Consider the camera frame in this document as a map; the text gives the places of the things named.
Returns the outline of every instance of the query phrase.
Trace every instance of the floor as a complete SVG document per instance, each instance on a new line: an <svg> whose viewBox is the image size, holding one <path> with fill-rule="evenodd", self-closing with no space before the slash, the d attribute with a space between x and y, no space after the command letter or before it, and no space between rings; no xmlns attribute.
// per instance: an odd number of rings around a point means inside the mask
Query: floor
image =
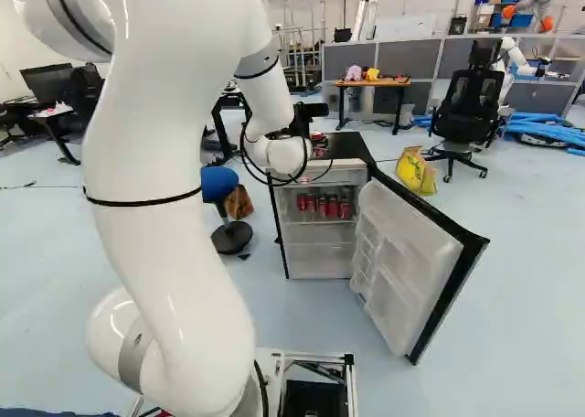
<svg viewBox="0 0 585 417"><path fill-rule="evenodd" d="M319 96L306 101L318 101ZM236 141L241 112L225 112ZM585 107L569 117L585 125ZM331 131L335 120L314 129ZM352 123L377 160L431 145L422 130L391 136ZM71 150L79 155L80 147ZM88 358L90 310L119 284L92 226L81 171L44 143L0 159L0 404L47 411L128 411L133 395ZM390 355L346 281L288 282L273 243L268 190L237 161L256 212L252 255L229 259L260 346L356 354L362 417L582 416L585 410L585 159L498 141L476 157L487 179L457 166L432 205L492 240L418 367ZM380 165L388 172L394 162ZM445 168L443 163L436 165ZM219 218L209 208L209 232Z"/></svg>

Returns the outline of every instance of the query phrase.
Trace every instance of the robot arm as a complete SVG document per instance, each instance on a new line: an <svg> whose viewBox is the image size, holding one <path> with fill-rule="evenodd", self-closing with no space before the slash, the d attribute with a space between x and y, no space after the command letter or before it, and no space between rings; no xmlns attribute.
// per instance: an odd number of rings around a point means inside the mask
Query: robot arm
<svg viewBox="0 0 585 417"><path fill-rule="evenodd" d="M203 224L198 190L201 135L234 74L254 114L250 150L283 173L304 158L300 138L262 137L294 113L280 64L263 53L271 33L261 0L14 2L57 52L112 62L82 166L123 287L91 315L92 358L174 415L230 416L256 378L254 327Z"/></svg>
<svg viewBox="0 0 585 417"><path fill-rule="evenodd" d="M502 38L502 47L500 48L500 53L502 56L494 64L494 70L502 71L505 74L504 85L502 86L502 90L500 92L500 104L505 103L505 96L510 91L512 84L514 83L514 75L510 74L505 67L504 56L508 56L512 63L518 67L517 74L520 76L546 76L555 77L557 79L566 79L569 77L569 74L546 70L546 66L550 64L550 59L541 59L537 67L531 67L528 64L527 59L524 57L524 54L518 47L517 43L511 37L506 36Z"/></svg>
<svg viewBox="0 0 585 417"><path fill-rule="evenodd" d="M252 110L244 144L250 155L263 165L271 165L284 174L292 174L304 159L302 137L268 140L264 135L289 126L294 119L277 44L261 0L249 0L250 23L244 58L239 62L235 78Z"/></svg>
<svg viewBox="0 0 585 417"><path fill-rule="evenodd" d="M536 33L544 33L552 29L552 16L547 16L552 0L520 0L515 5L504 8L503 15L510 19L518 10L532 8L535 18L538 20Z"/></svg>

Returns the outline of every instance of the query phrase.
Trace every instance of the cubicle partition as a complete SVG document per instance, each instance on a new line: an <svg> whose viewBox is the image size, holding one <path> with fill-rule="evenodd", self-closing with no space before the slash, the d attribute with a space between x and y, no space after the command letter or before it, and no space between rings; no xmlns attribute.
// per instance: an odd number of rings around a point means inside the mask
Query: cubicle partition
<svg viewBox="0 0 585 417"><path fill-rule="evenodd" d="M424 114L430 99L444 98L454 71L468 67L474 40L494 45L503 35L460 35L393 42L346 42L324 46L323 96L332 114L338 113L339 91L333 85L351 65L376 67L383 75L409 75L404 103ZM549 57L549 69L570 74L567 80L521 78L515 80L507 101L518 111L547 112L565 116L585 77L585 37L561 35L514 35L518 46L531 59ZM504 55L506 65L510 62ZM393 120L396 90L353 88L346 91L349 118Z"/></svg>

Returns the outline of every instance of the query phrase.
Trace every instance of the red can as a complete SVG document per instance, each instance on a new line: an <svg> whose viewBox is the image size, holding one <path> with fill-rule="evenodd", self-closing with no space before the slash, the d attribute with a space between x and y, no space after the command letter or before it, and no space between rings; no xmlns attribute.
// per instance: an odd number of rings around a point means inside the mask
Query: red can
<svg viewBox="0 0 585 417"><path fill-rule="evenodd" d="M339 199L337 195L329 197L329 209L327 210L329 219L337 219L339 217Z"/></svg>
<svg viewBox="0 0 585 417"><path fill-rule="evenodd" d="M327 212L329 210L329 203L327 202L327 195L321 195L317 199L317 210L319 212L319 216L322 218L327 217Z"/></svg>
<svg viewBox="0 0 585 417"><path fill-rule="evenodd" d="M307 210L307 195L305 193L299 193L296 195L296 207L301 212Z"/></svg>
<svg viewBox="0 0 585 417"><path fill-rule="evenodd" d="M344 190L344 193L341 195L341 200L339 202L339 218L342 220L352 219L351 192L349 190Z"/></svg>
<svg viewBox="0 0 585 417"><path fill-rule="evenodd" d="M349 200L342 200L339 204L339 218L342 220L351 220L351 205L349 205Z"/></svg>
<svg viewBox="0 0 585 417"><path fill-rule="evenodd" d="M307 212L315 213L317 211L317 196L313 193L307 194Z"/></svg>

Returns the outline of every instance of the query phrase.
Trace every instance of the fridge door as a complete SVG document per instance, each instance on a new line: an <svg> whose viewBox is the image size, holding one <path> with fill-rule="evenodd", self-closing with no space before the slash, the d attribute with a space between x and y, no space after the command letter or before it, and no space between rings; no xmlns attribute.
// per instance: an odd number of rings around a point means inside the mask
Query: fridge door
<svg viewBox="0 0 585 417"><path fill-rule="evenodd" d="M371 166L350 286L390 350L416 365L488 239Z"/></svg>

